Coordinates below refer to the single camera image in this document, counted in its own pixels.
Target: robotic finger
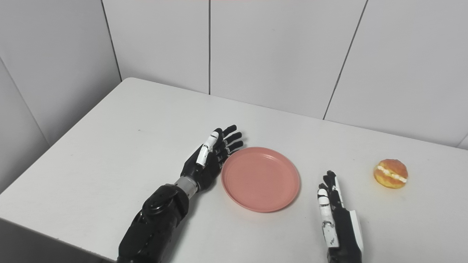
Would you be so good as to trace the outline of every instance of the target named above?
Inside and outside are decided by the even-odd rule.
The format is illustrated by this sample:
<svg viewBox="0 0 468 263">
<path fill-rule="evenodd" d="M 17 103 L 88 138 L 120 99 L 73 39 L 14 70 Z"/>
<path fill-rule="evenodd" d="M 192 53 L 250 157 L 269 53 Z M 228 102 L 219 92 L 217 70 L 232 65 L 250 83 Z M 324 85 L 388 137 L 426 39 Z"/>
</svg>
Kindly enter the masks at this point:
<svg viewBox="0 0 468 263">
<path fill-rule="evenodd" d="M 328 171 L 319 185 L 317 198 L 322 215 L 323 236 L 329 263 L 362 263 L 363 241 L 356 211 L 343 204 L 338 179 Z"/>
<path fill-rule="evenodd" d="M 208 153 L 213 151 L 213 147 L 217 144 L 219 144 L 223 140 L 222 136 L 223 132 L 220 128 L 214 130 L 208 139 L 206 139 L 206 142 L 202 144 L 200 153 L 198 154 L 197 157 L 197 164 L 205 167 L 206 164 L 206 159 L 208 158 Z"/>
<path fill-rule="evenodd" d="M 235 132 L 237 130 L 237 126 L 234 124 L 234 125 L 231 125 L 229 127 L 227 127 L 224 131 L 223 131 L 223 138 L 226 138 L 229 134 Z"/>
<path fill-rule="evenodd" d="M 231 155 L 234 151 L 238 150 L 239 148 L 241 148 L 242 146 L 244 146 L 244 143 L 242 141 L 236 141 L 230 145 L 227 145 L 225 147 L 221 147 L 217 152 L 218 154 L 216 154 L 217 156 L 222 156 L 222 155 L 225 155 L 225 154 L 229 154 Z"/>
<path fill-rule="evenodd" d="M 215 146 L 214 152 L 218 154 L 220 151 L 225 149 L 228 145 L 230 145 L 232 142 L 240 139 L 242 137 L 242 133 L 240 131 L 228 136 L 225 138 L 219 145 Z"/>
</svg>

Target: robotic arm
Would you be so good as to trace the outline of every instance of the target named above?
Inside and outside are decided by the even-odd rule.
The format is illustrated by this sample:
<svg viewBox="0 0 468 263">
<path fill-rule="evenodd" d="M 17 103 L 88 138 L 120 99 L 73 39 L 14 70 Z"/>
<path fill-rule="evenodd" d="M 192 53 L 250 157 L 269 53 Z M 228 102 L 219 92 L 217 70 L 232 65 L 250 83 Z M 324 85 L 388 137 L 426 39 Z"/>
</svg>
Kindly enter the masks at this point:
<svg viewBox="0 0 468 263">
<path fill-rule="evenodd" d="M 332 171 L 323 176 L 317 198 L 322 214 L 322 230 L 329 263 L 362 263 L 363 241 L 355 210 L 343 204 L 338 179 Z"/>
<path fill-rule="evenodd" d="M 189 199 L 208 189 L 226 159 L 243 146 L 235 125 L 214 130 L 185 162 L 174 184 L 160 186 L 143 204 L 120 242 L 117 263 L 160 263 Z"/>
</svg>

